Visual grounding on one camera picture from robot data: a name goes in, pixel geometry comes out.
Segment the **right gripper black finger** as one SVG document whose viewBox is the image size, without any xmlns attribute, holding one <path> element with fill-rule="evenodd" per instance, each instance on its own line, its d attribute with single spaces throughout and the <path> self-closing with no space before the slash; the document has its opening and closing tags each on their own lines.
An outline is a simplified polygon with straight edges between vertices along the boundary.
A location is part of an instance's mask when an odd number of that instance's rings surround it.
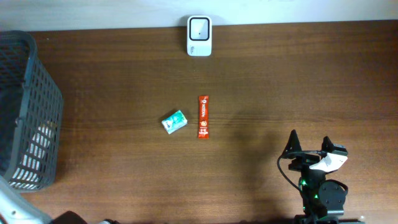
<svg viewBox="0 0 398 224">
<path fill-rule="evenodd" d="M 295 129 L 290 132 L 289 140 L 282 152 L 282 157 L 296 157 L 302 152 L 300 141 Z"/>
<path fill-rule="evenodd" d="M 323 138 L 321 151 L 328 152 L 328 153 L 332 153 L 334 151 L 334 145 L 328 136 L 325 136 Z"/>
</svg>

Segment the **red coffee stick sachet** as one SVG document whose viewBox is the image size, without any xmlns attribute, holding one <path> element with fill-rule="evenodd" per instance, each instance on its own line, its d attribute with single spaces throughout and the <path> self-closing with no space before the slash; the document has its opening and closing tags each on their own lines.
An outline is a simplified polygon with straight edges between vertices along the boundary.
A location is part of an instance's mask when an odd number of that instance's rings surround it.
<svg viewBox="0 0 398 224">
<path fill-rule="evenodd" d="M 209 138 L 208 102 L 209 96 L 199 96 L 198 138 Z"/>
</svg>

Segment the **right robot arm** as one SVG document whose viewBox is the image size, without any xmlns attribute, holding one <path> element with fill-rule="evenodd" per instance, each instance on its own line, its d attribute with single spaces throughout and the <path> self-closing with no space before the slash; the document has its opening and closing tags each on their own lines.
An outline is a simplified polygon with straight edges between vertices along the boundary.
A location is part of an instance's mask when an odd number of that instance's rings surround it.
<svg viewBox="0 0 398 224">
<path fill-rule="evenodd" d="M 298 183 L 293 183 L 280 166 L 281 159 L 291 163 L 289 170 L 301 174 Z M 348 159 L 348 151 L 341 144 L 334 144 L 325 136 L 319 151 L 304 151 L 296 130 L 290 132 L 289 140 L 277 159 L 277 168 L 285 180 L 295 187 L 303 200 L 303 215 L 296 215 L 294 223 L 361 223 L 358 219 L 341 220 L 348 186 L 340 181 L 327 179 L 326 175 L 337 171 Z"/>
</svg>

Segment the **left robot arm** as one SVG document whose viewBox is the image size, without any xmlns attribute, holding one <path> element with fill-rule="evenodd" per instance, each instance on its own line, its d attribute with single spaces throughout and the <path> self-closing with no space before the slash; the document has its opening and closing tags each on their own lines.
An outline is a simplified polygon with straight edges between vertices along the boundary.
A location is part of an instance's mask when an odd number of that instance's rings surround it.
<svg viewBox="0 0 398 224">
<path fill-rule="evenodd" d="M 1 177 L 1 223 L 2 224 L 87 224 L 81 216 L 72 211 L 67 211 L 56 218 L 34 207 L 18 194 Z"/>
</svg>

